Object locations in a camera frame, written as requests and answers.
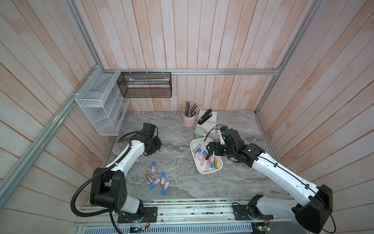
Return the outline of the pink lip gloss tube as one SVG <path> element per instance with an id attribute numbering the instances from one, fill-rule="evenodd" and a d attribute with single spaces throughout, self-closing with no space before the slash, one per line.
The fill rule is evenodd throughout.
<path id="1" fill-rule="evenodd" d="M 210 169 L 210 159 L 208 159 L 208 160 L 206 161 L 205 172 L 207 173 L 207 172 L 209 171 L 209 169 Z"/>

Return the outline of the white storage tray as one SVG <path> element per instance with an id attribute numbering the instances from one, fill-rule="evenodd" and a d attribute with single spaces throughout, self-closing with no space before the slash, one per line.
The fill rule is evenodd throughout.
<path id="1" fill-rule="evenodd" d="M 206 167 L 206 161 L 205 161 L 205 164 L 203 166 L 201 166 L 201 161 L 197 158 L 194 157 L 194 153 L 193 153 L 193 149 L 198 145 L 198 144 L 201 144 L 201 147 L 200 149 L 202 149 L 202 151 L 206 151 L 207 154 L 208 154 L 208 150 L 206 149 L 206 147 L 208 146 L 209 143 L 213 142 L 213 140 L 211 138 L 207 138 L 206 140 L 204 140 L 205 138 L 202 137 L 202 138 L 197 138 L 197 139 L 194 139 L 190 142 L 190 150 L 191 150 L 191 153 L 192 153 L 192 158 L 193 158 L 193 161 L 195 163 L 195 166 L 198 170 L 198 172 L 202 175 L 208 175 L 208 174 L 211 174 L 211 173 L 214 173 L 214 172 L 218 172 L 219 170 L 222 169 L 223 167 L 223 161 L 222 161 L 222 158 L 220 156 L 216 156 L 216 155 L 213 155 L 213 158 L 217 158 L 217 161 L 218 161 L 218 169 L 209 169 L 209 171 L 206 173 L 205 172 L 205 167 Z"/>

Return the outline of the blue pink lipstick top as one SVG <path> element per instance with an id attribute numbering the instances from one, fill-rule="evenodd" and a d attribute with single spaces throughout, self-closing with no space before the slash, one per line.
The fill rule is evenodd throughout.
<path id="1" fill-rule="evenodd" d="M 202 149 L 198 149 L 198 150 L 196 151 L 194 157 L 195 157 L 196 159 L 199 158 L 199 156 L 201 155 L 201 153 L 202 153 Z"/>

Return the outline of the silver lipstick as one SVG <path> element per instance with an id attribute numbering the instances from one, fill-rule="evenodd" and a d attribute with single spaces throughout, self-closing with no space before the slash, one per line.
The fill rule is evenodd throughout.
<path id="1" fill-rule="evenodd" d="M 198 144 L 194 149 L 193 149 L 193 153 L 195 154 L 201 147 L 201 144 Z"/>

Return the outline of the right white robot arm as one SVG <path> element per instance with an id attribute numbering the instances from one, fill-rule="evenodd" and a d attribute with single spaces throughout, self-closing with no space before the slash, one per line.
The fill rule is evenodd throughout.
<path id="1" fill-rule="evenodd" d="M 225 125 L 220 128 L 220 141 L 205 147 L 207 157 L 224 156 L 234 163 L 243 163 L 255 169 L 282 187 L 291 199 L 271 199 L 255 195 L 246 205 L 233 203 L 241 219 L 258 220 L 279 216 L 298 222 L 311 233 L 319 234 L 324 225 L 333 219 L 333 191 L 326 185 L 317 186 L 293 173 L 260 146 L 245 144 L 236 130 Z"/>

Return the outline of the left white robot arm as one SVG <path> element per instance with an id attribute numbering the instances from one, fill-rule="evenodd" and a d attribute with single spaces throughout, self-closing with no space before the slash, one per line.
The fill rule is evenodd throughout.
<path id="1" fill-rule="evenodd" d="M 141 155 L 150 156 L 156 153 L 162 142 L 158 137 L 158 128 L 151 123 L 144 123 L 141 131 L 123 135 L 118 142 L 126 142 L 128 146 L 105 168 L 97 168 L 94 171 L 90 203 L 114 211 L 135 214 L 141 202 L 128 195 L 125 177 Z"/>

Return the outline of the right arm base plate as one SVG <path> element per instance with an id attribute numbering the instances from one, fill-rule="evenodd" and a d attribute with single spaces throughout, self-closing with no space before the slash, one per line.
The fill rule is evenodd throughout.
<path id="1" fill-rule="evenodd" d="M 234 213 L 235 220 L 273 220 L 273 215 L 263 215 L 257 209 L 256 206 L 241 205 L 237 202 L 232 203 L 231 205 Z"/>

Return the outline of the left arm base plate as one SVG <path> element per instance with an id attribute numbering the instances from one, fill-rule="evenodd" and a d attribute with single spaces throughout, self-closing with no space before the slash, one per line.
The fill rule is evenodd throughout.
<path id="1" fill-rule="evenodd" d="M 140 207 L 136 213 L 120 212 L 117 222 L 122 223 L 156 223 L 157 207 Z"/>

